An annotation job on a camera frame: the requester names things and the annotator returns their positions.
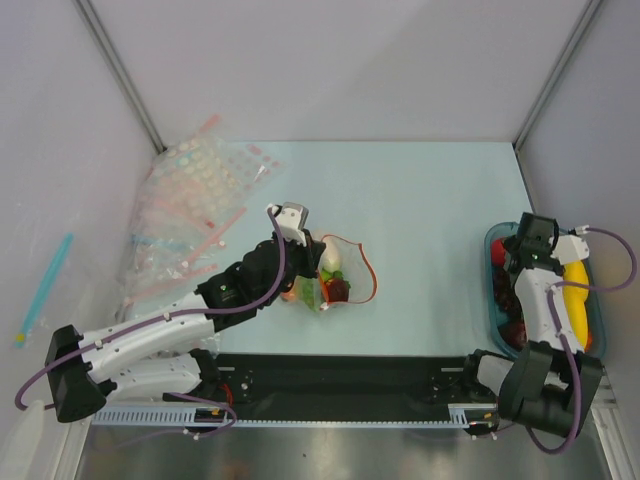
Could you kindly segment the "clear orange zip bag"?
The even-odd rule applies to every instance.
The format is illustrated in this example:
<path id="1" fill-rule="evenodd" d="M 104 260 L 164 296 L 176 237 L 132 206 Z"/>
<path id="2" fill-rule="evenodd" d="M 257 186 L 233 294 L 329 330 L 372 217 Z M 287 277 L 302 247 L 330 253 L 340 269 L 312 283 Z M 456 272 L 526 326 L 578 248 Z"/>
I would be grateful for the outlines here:
<path id="1" fill-rule="evenodd" d="M 280 295 L 287 304 L 301 305 L 320 314 L 333 307 L 364 305 L 378 291 L 378 280 L 362 242 L 317 231 L 312 239 L 325 244 L 316 277 L 298 276 L 289 292 Z"/>

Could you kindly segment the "white radish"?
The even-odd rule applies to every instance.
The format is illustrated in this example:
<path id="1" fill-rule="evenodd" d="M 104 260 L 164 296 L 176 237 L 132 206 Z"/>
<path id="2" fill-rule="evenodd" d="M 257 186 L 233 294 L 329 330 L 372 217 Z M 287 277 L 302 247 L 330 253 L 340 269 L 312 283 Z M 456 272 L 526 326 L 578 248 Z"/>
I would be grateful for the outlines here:
<path id="1" fill-rule="evenodd" d="M 322 242 L 325 244 L 325 250 L 321 256 L 320 267 L 333 273 L 341 268 L 341 254 L 332 235 L 326 235 Z"/>

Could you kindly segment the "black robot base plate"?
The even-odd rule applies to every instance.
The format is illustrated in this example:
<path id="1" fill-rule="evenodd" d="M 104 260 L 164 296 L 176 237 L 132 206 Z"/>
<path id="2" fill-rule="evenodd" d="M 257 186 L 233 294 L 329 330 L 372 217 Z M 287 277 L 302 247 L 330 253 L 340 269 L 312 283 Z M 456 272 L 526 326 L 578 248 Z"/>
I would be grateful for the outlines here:
<path id="1" fill-rule="evenodd" d="M 470 380 L 462 357 L 220 354 L 198 359 L 200 385 L 189 395 L 264 418 L 414 419 L 448 404 L 491 404 L 495 394 Z"/>

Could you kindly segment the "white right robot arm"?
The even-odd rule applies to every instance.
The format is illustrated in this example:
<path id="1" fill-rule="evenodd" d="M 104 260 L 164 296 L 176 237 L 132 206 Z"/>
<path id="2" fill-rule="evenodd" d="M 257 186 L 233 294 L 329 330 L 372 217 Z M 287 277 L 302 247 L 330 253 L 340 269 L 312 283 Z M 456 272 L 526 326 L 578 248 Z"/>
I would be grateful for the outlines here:
<path id="1" fill-rule="evenodd" d="M 500 351 L 470 356 L 462 391 L 473 401 L 494 394 L 500 418 L 570 443 L 602 378 L 601 361 L 586 350 L 588 336 L 571 320 L 590 292 L 585 239 L 525 212 L 487 233 L 485 253 L 491 334 Z"/>

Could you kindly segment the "green grape bunch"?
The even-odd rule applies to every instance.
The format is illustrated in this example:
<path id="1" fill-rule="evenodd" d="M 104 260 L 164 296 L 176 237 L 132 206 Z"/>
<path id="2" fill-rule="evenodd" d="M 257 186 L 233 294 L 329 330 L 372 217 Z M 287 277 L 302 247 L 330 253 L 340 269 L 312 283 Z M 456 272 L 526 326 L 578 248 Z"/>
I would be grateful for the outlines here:
<path id="1" fill-rule="evenodd" d="M 348 284 L 348 281 L 344 278 L 344 275 L 340 270 L 329 272 L 326 269 L 322 269 L 320 272 L 320 279 L 324 285 L 332 285 L 334 283 L 344 285 Z"/>

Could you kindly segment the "wrinkled green fruit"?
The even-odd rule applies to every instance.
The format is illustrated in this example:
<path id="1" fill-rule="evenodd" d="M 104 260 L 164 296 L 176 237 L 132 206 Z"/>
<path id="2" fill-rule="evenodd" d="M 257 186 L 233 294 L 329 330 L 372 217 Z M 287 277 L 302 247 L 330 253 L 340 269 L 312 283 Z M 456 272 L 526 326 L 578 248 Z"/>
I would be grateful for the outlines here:
<path id="1" fill-rule="evenodd" d="M 298 289 L 300 300 L 313 312 L 318 312 L 321 304 L 321 295 L 318 282 L 315 279 L 302 278 Z"/>

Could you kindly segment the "orange red peach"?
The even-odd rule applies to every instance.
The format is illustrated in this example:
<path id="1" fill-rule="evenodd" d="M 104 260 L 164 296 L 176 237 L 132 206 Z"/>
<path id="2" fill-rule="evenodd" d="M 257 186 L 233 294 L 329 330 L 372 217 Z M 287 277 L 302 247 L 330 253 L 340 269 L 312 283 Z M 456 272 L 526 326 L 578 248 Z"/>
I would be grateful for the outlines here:
<path id="1" fill-rule="evenodd" d="M 280 297 L 284 302 L 287 302 L 287 303 L 297 302 L 298 299 L 299 299 L 299 296 L 298 296 L 298 289 L 297 289 L 296 285 L 293 284 L 291 286 L 291 289 L 289 291 L 287 291 L 287 292 L 283 292 L 280 295 Z"/>

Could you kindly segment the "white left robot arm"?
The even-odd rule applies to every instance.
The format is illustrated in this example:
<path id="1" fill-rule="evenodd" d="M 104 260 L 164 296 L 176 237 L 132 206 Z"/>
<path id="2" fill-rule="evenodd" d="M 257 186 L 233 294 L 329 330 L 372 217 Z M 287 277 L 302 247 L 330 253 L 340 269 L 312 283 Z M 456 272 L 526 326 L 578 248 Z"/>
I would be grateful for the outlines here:
<path id="1" fill-rule="evenodd" d="M 47 373 L 57 420 L 71 423 L 103 407 L 115 386 L 108 376 L 118 367 L 254 318 L 289 291 L 298 276 L 314 279 L 325 249 L 324 242 L 311 237 L 304 245 L 272 238 L 154 319 L 125 322 L 102 333 L 82 334 L 72 325 L 57 329 L 45 362 L 65 360 Z"/>

